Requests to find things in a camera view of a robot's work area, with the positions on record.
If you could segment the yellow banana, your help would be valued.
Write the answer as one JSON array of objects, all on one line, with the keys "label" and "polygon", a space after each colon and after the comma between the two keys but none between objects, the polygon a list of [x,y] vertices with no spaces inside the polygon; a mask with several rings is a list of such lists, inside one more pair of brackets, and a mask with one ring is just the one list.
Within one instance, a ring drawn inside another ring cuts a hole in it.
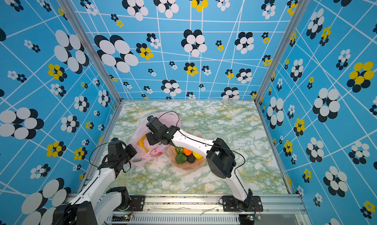
[{"label": "yellow banana", "polygon": [[145,148],[145,146],[144,146],[144,143],[143,143],[143,141],[144,141],[144,139],[146,138],[146,135],[144,135],[143,137],[141,137],[141,139],[138,141],[138,145],[146,152],[146,153],[148,153],[148,150]]}]

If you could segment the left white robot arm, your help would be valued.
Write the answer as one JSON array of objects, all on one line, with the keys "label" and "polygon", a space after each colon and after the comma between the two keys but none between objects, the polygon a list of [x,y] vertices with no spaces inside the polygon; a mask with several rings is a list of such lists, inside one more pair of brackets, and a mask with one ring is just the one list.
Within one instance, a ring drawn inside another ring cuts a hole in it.
[{"label": "left white robot arm", "polygon": [[128,209],[131,202],[126,187],[108,186],[130,164],[137,151],[118,138],[108,142],[108,154],[90,182],[69,203],[60,205],[53,213],[53,225],[101,225],[114,210]]}]

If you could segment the pink wavy plate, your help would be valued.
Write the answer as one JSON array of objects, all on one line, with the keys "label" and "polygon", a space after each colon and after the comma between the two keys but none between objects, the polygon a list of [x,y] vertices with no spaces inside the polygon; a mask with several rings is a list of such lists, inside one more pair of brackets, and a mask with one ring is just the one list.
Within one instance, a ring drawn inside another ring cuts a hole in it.
[{"label": "pink wavy plate", "polygon": [[187,171],[187,172],[191,172],[193,170],[196,170],[202,166],[205,165],[206,163],[206,158],[203,156],[202,159],[200,160],[197,160],[193,163],[193,164],[190,164],[188,162],[185,162],[184,164],[182,165],[179,165],[177,164],[176,160],[175,160],[175,157],[177,156],[177,153],[175,151],[175,147],[181,147],[181,146],[173,146],[173,145],[170,145],[167,149],[167,153],[170,157],[170,162],[171,164],[176,167],[176,168],[179,168],[181,170],[184,170],[184,171]]}]

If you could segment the dark green avocado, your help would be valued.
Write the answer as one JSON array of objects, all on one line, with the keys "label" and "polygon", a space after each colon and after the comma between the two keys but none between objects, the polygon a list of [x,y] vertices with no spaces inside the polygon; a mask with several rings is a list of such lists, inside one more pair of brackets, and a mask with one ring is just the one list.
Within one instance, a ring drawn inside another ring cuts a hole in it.
[{"label": "dark green avocado", "polygon": [[196,161],[196,158],[193,154],[187,156],[187,162],[193,164]]}]

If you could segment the orange tangerine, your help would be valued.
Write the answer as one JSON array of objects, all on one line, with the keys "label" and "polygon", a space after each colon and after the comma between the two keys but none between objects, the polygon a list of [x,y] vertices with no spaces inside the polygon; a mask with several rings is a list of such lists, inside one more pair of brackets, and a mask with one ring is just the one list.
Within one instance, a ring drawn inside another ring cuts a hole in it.
[{"label": "orange tangerine", "polygon": [[190,155],[192,154],[192,151],[189,150],[189,149],[184,148],[184,154],[185,154],[186,156],[190,156]]}]

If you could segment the green kiwi fruit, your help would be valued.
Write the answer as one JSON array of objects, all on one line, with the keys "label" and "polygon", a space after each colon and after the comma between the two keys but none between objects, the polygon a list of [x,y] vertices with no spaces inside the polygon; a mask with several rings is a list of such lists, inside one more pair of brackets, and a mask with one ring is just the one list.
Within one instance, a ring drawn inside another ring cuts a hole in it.
[{"label": "green kiwi fruit", "polygon": [[175,151],[177,154],[184,154],[184,148],[183,147],[175,147]]}]

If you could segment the pink plastic bag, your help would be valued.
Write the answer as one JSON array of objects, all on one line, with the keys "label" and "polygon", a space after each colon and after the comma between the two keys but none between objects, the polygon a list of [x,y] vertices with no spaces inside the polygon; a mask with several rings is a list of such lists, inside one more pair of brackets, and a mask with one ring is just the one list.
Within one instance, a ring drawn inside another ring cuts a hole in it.
[{"label": "pink plastic bag", "polygon": [[[167,127],[172,125],[181,127],[181,120],[176,112],[155,113],[152,114],[152,117],[157,118]],[[168,144],[159,142],[157,137],[153,136],[152,131],[146,126],[148,122],[147,119],[143,120],[128,141],[128,144],[131,144],[136,150],[136,155],[130,161],[132,166],[143,166],[161,156],[170,147]]]}]

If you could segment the light green lime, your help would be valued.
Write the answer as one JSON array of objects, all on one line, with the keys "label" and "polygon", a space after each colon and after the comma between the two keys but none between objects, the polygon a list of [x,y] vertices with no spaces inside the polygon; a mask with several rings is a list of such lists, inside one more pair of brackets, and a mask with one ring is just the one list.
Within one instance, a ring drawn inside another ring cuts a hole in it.
[{"label": "light green lime", "polygon": [[177,164],[182,165],[185,162],[187,162],[187,156],[185,154],[180,153],[180,154],[177,154],[177,156],[175,157],[175,160]]}]

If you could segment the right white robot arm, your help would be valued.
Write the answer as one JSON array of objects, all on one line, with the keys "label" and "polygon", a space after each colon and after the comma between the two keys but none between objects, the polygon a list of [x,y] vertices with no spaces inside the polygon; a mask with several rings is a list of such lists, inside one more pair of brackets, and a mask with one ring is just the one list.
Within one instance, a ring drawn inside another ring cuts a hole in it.
[{"label": "right white robot arm", "polygon": [[150,132],[146,135],[150,145],[162,143],[175,147],[183,147],[191,150],[204,158],[211,172],[223,179],[232,190],[237,207],[241,211],[251,209],[253,192],[247,188],[237,172],[238,166],[235,160],[236,152],[231,150],[223,139],[206,140],[199,138],[177,126],[167,127],[157,117],[149,116],[146,127]]}]

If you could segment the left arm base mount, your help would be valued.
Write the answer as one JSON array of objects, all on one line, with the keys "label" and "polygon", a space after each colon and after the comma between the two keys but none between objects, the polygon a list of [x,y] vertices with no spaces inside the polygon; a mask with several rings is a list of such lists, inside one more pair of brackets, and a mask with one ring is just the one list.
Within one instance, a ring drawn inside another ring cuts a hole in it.
[{"label": "left arm base mount", "polygon": [[114,212],[140,212],[144,208],[146,196],[130,195],[126,201],[114,209]]}]

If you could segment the yellow lemon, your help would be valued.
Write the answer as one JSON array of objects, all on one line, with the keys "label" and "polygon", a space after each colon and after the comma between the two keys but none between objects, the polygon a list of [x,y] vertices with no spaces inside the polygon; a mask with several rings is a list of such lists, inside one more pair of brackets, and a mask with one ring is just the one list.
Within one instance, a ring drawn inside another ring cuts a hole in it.
[{"label": "yellow lemon", "polygon": [[192,154],[193,154],[193,156],[194,156],[197,160],[200,160],[200,159],[203,158],[202,155],[200,155],[200,154],[198,154],[198,153],[196,153],[196,152],[192,152]]}]

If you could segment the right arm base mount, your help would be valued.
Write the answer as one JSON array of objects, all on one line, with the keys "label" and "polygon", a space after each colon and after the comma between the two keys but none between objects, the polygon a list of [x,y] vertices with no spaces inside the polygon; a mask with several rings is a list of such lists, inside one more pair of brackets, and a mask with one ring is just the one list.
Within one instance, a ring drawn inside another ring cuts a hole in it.
[{"label": "right arm base mount", "polygon": [[251,199],[244,201],[238,200],[233,196],[222,196],[219,200],[225,212],[263,212],[263,204],[259,196],[252,196]]}]

